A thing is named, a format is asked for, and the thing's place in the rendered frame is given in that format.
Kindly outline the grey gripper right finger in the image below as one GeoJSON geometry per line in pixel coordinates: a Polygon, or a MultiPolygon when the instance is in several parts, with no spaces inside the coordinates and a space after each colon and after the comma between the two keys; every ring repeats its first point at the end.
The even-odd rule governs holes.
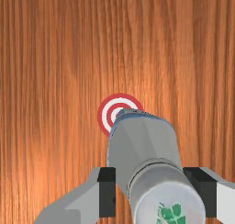
{"type": "Polygon", "coordinates": [[[235,183],[206,167],[185,167],[184,174],[203,200],[207,218],[235,224],[235,183]]]}

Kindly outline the clear grey bottle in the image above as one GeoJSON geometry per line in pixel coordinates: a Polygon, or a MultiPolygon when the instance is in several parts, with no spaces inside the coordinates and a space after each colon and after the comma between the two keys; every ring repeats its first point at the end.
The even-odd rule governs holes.
{"type": "Polygon", "coordinates": [[[133,224],[206,224],[206,209],[186,178],[172,126],[122,109],[111,129],[107,165],[127,197],[133,224]]]}

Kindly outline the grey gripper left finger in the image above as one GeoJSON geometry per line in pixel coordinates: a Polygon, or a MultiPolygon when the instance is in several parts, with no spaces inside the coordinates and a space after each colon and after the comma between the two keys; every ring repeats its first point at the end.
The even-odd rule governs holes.
{"type": "Polygon", "coordinates": [[[96,224],[116,215],[116,169],[94,168],[88,180],[45,207],[33,224],[96,224]]]}

